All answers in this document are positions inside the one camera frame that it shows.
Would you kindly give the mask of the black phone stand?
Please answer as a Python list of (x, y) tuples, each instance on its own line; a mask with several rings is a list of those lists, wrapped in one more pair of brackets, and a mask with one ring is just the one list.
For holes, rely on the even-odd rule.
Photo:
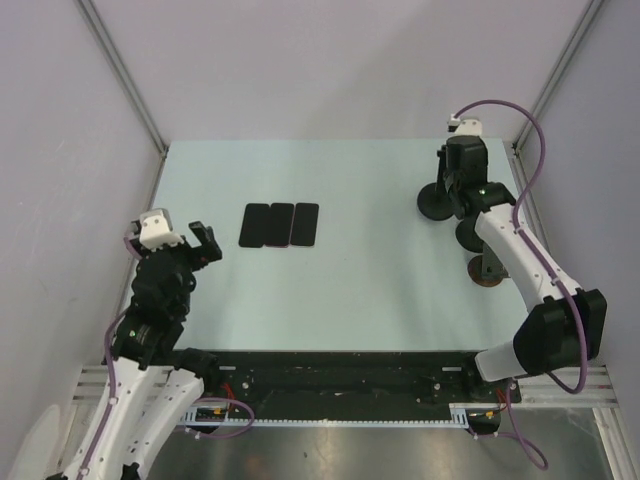
[(417, 208), (424, 217), (433, 221), (444, 221), (453, 216), (453, 206), (440, 177), (420, 190)]
[(481, 254), (484, 242), (476, 233), (475, 225), (475, 218), (466, 218), (460, 221), (456, 226), (455, 236), (461, 247), (470, 252)]

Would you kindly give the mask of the black phone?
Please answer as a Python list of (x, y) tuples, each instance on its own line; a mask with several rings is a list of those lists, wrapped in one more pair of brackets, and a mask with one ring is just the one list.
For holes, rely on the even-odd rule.
[(246, 205), (238, 245), (242, 248), (262, 248), (265, 245), (270, 205), (249, 203)]

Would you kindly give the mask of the brown base phone stand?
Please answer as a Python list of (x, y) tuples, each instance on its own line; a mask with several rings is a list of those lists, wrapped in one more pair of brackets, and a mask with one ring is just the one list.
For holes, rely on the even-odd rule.
[(506, 268), (491, 249), (474, 256), (467, 264), (467, 273), (475, 284), (485, 288), (496, 287), (509, 277)]

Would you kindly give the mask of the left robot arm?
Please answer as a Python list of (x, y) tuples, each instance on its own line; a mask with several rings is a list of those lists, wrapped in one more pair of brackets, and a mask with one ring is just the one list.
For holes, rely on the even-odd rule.
[(221, 387), (215, 355), (177, 352), (195, 274), (221, 260), (211, 227), (190, 223), (191, 246), (162, 211), (133, 222), (139, 257), (128, 308), (105, 338), (107, 382), (90, 426), (61, 479), (144, 479), (181, 416)]

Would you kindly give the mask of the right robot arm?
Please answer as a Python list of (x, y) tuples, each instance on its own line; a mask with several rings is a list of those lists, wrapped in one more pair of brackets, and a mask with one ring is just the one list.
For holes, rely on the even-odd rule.
[(439, 179), (454, 215), (473, 220), (475, 233), (506, 268), (528, 312), (512, 340), (476, 355), (476, 367), (461, 376), (463, 393), (484, 401), (497, 381), (587, 365), (600, 351), (604, 295), (572, 279), (520, 219), (507, 187), (489, 181), (489, 152), (479, 136), (455, 134), (439, 156)]

